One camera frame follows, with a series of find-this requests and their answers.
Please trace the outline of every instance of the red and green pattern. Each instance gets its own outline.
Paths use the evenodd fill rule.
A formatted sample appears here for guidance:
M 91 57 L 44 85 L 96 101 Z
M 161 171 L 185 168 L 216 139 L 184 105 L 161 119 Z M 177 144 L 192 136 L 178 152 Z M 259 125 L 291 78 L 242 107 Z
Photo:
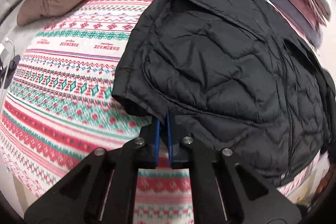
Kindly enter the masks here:
M 121 147 L 150 117 L 111 97 L 116 66 L 153 0 L 85 0 L 51 20 L 22 56 L 0 115 L 0 152 L 41 196 L 97 147 Z M 139 170 L 134 223 L 193 223 L 188 170 Z

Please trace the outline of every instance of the quilted jacket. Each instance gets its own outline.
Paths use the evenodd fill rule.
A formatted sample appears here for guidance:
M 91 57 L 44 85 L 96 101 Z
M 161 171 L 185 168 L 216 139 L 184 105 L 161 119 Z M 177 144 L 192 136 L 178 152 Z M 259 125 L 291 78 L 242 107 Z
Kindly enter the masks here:
M 154 0 L 130 35 L 112 96 L 229 147 L 273 185 L 335 140 L 335 86 L 264 0 Z

